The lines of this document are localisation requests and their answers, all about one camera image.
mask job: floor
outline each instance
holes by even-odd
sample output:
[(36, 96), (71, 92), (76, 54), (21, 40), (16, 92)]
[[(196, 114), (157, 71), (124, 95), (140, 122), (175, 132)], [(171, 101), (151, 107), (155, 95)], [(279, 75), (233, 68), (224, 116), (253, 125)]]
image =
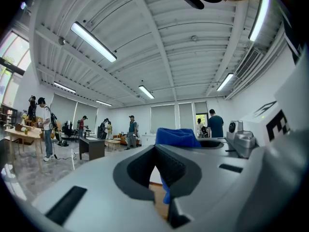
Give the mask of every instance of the floor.
[[(71, 173), (73, 168), (78, 168), (89, 161), (89, 155), (87, 153), (82, 154), (82, 160), (79, 159), (79, 143), (68, 141), (68, 144), (69, 146), (67, 147), (58, 146), (56, 143), (53, 144), (53, 151), (58, 160), (54, 157), (48, 162), (42, 160), (43, 173), (39, 172), (34, 144), (25, 145), (24, 152), (22, 145), (20, 145), (20, 154), (18, 153), (17, 144), (13, 144), (17, 157), (14, 169), (12, 169), (10, 161), (7, 160), (8, 164), (1, 171), (2, 178), (11, 193), (23, 200), (32, 202), (40, 193)], [(113, 151), (111, 146), (109, 148), (105, 146), (105, 157), (113, 154), (121, 154), (125, 148), (126, 146), (120, 145), (119, 149), (116, 146), (117, 150)], [(45, 153), (44, 142), (42, 142), (42, 149), (43, 153)], [(169, 206), (162, 203), (165, 191), (161, 185), (151, 184), (149, 188), (155, 193), (155, 207), (158, 213), (164, 219), (167, 219)]]

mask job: ceiling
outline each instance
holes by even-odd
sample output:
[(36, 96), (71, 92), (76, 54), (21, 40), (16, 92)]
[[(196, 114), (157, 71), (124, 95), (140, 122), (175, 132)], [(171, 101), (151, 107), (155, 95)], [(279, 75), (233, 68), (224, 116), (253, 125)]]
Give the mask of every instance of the ceiling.
[[(211, 87), (236, 69), (249, 48), (259, 0), (204, 4), (197, 10), (183, 0), (35, 0), (29, 40), (37, 78), (113, 107), (228, 95), (233, 79), (220, 92)], [(75, 21), (117, 60), (110, 63), (73, 33)], [(254, 47), (267, 51), (280, 25), (279, 9), (271, 1)]]

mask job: desk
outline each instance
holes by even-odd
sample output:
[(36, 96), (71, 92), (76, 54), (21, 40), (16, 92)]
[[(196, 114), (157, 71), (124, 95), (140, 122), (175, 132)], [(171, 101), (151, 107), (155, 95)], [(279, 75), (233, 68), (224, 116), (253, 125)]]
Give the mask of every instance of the desk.
[(17, 131), (17, 130), (15, 131), (15, 128), (8, 129), (8, 130), (5, 130), (5, 131), (10, 136), (10, 155), (11, 155), (12, 165), (14, 165), (14, 160), (16, 159), (15, 152), (13, 150), (12, 137), (15, 136), (15, 137), (21, 138), (23, 140), (23, 151), (24, 151), (24, 140), (25, 139), (32, 139), (32, 140), (34, 140), (35, 151), (37, 153), (37, 160), (38, 160), (40, 172), (42, 173), (42, 162), (40, 161), (40, 157), (39, 157), (40, 151), (39, 151), (39, 147), (38, 147), (38, 142), (40, 142), (40, 145), (41, 145), (41, 138), (40, 138), (41, 129), (35, 128), (33, 130), (29, 130), (27, 135), (25, 135), (25, 133), (22, 132), (22, 131)]
[(79, 159), (82, 153), (89, 152), (89, 160), (94, 160), (105, 156), (105, 140), (95, 137), (79, 138)]
[(105, 140), (105, 143), (107, 144), (108, 147), (110, 147), (110, 145), (112, 145), (112, 150), (115, 150), (115, 145), (118, 145), (118, 149), (120, 148), (120, 141), (117, 140)]

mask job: chair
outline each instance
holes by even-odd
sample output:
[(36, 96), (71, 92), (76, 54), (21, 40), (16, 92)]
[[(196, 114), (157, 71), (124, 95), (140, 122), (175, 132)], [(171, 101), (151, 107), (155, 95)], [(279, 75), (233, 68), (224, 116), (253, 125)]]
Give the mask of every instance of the chair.
[[(9, 125), (9, 124), (5, 124), (3, 127), (4, 127), (5, 130), (6, 130), (6, 129), (12, 129), (12, 128), (14, 128), (14, 126)], [(5, 140), (6, 144), (10, 143), (10, 136), (4, 137), (4, 140)], [(18, 145), (18, 153), (20, 154), (20, 149), (19, 149), (19, 138), (18, 138), (18, 137), (12, 136), (12, 142), (13, 142), (13, 143), (17, 143), (17, 145)]]

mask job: black slot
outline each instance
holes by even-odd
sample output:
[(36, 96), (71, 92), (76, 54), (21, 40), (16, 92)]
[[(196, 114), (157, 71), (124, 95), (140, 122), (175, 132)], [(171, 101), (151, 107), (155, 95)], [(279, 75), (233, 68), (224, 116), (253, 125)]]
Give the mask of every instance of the black slot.
[(62, 226), (68, 219), (76, 205), (82, 199), (87, 189), (72, 187), (46, 214), (56, 224)]
[(227, 164), (221, 164), (219, 166), (219, 168), (223, 168), (223, 169), (233, 171), (233, 172), (236, 172), (236, 173), (241, 173), (241, 171), (243, 170), (243, 168), (235, 167), (235, 166), (231, 166), (231, 165), (227, 165)]

